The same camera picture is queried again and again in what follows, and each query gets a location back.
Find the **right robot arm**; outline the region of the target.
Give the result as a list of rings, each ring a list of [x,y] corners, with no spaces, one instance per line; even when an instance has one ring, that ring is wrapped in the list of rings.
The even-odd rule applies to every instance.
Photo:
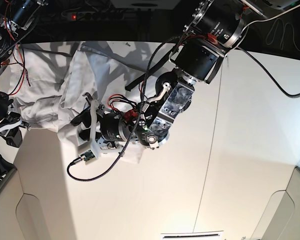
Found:
[[[0,91],[0,137],[14,148],[19,148],[23,142],[21,128],[30,127],[20,114],[12,111],[12,96],[29,79],[21,42],[33,31],[40,10],[48,3],[47,0],[0,0],[0,71],[9,65],[21,67],[14,89],[10,93]]]

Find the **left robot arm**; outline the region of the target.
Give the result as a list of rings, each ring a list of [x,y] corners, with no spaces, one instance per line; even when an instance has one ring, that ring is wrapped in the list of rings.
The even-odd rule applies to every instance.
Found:
[[[128,143],[156,149],[166,142],[178,114],[192,100],[195,84],[210,83],[227,52],[240,41],[245,21],[242,7],[227,9],[222,0],[204,0],[185,25],[177,44],[145,74],[126,87],[139,86],[140,100],[114,94],[106,105],[86,94],[87,109],[71,124],[84,124],[78,147],[83,160],[111,152],[122,154]]]

